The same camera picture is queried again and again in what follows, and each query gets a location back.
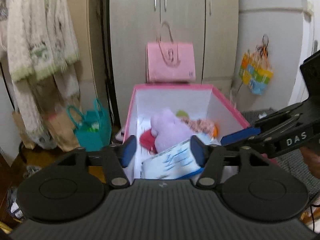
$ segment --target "white fluffy jacket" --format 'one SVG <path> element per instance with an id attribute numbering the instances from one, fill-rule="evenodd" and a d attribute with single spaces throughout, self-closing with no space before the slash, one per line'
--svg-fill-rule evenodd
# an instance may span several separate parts
<path id="1" fill-rule="evenodd" d="M 11 0 L 8 60 L 14 82 L 43 80 L 79 60 L 67 0 Z"/>

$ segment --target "brown paper bag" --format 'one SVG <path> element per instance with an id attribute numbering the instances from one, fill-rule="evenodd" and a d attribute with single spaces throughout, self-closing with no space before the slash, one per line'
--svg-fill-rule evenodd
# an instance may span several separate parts
<path id="1" fill-rule="evenodd" d="M 36 144 L 29 138 L 29 136 L 26 133 L 26 127 L 24 126 L 24 122 L 22 120 L 21 114 L 17 112 L 12 112 L 13 120 L 19 130 L 19 135 L 21 137 L 21 140 L 24 144 L 24 146 L 27 149 L 33 150 L 36 147 Z"/>
<path id="2" fill-rule="evenodd" d="M 79 107 L 79 100 L 73 99 L 73 105 Z M 81 120 L 81 117 L 75 112 L 71 111 L 71 114 L 76 122 L 79 122 Z M 58 114 L 44 119 L 44 123 L 47 126 L 54 141 L 61 150 L 63 150 L 64 152 L 69 152 L 77 147 L 80 147 L 76 136 L 73 134 L 75 126 L 71 122 L 65 109 L 63 109 Z"/>

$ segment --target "white door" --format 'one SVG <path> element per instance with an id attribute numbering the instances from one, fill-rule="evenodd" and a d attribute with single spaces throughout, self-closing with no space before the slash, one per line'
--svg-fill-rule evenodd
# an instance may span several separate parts
<path id="1" fill-rule="evenodd" d="M 159 0 L 110 0 L 112 66 L 122 126 L 134 85 L 146 82 L 146 46 L 156 41 L 159 5 Z"/>
<path id="2" fill-rule="evenodd" d="M 238 19 L 238 0 L 206 0 L 204 80 L 233 76 Z"/>
<path id="3" fill-rule="evenodd" d="M 174 41 L 192 42 L 195 53 L 196 82 L 201 83 L 204 52 L 205 0 L 160 0 L 161 22 L 167 21 Z M 169 41 L 163 28 L 161 40 Z"/>

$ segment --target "shopping bag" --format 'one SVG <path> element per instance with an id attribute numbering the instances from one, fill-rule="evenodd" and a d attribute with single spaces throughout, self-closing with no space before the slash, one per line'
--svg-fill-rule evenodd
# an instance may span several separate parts
<path id="1" fill-rule="evenodd" d="M 36 144 L 29 138 L 26 132 L 26 127 L 24 125 L 22 116 L 20 113 L 12 112 L 12 117 L 14 120 L 14 123 L 16 124 L 20 138 L 25 146 L 26 149 L 33 150 L 36 147 Z"/>
<path id="2" fill-rule="evenodd" d="M 73 103 L 75 106 L 80 107 L 78 100 L 74 99 Z M 81 117 L 74 110 L 71 109 L 70 114 L 75 122 L 81 121 Z M 60 113 L 44 119 L 44 123 L 54 141 L 62 151 L 69 152 L 77 147 L 80 147 L 79 142 L 73 133 L 73 130 L 76 127 L 70 120 L 66 109 L 63 109 Z"/>
<path id="3" fill-rule="evenodd" d="M 263 36 L 262 45 L 256 47 L 256 51 L 250 54 L 246 52 L 242 58 L 239 76 L 242 82 L 248 86 L 254 95 L 262 95 L 273 76 L 273 69 L 268 60 L 268 38 Z"/>
<path id="4" fill-rule="evenodd" d="M 147 81 L 181 82 L 196 79 L 195 56 L 192 43 L 175 43 L 169 29 L 171 42 L 149 42 L 147 45 Z"/>
<path id="5" fill-rule="evenodd" d="M 74 120 L 71 109 L 81 117 L 80 122 Z M 83 115 L 75 106 L 68 106 L 67 113 L 76 127 L 73 133 L 81 147 L 91 152 L 99 151 L 102 147 L 109 145 L 112 131 L 110 116 L 98 99 L 94 102 L 94 110 L 87 111 L 86 115 Z"/>

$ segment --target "white logo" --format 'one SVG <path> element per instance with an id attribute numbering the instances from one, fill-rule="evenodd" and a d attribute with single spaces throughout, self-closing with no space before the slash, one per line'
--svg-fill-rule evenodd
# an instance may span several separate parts
<path id="1" fill-rule="evenodd" d="M 304 140 L 307 137 L 306 132 L 301 133 L 301 139 Z M 296 135 L 293 139 L 287 139 L 287 146 L 292 145 L 292 143 L 297 143 L 300 141 L 300 138 L 298 135 Z"/>
<path id="2" fill-rule="evenodd" d="M 163 183 L 159 183 L 159 186 L 160 187 L 166 187 L 168 184 L 166 184 L 165 182 L 163 182 Z"/>

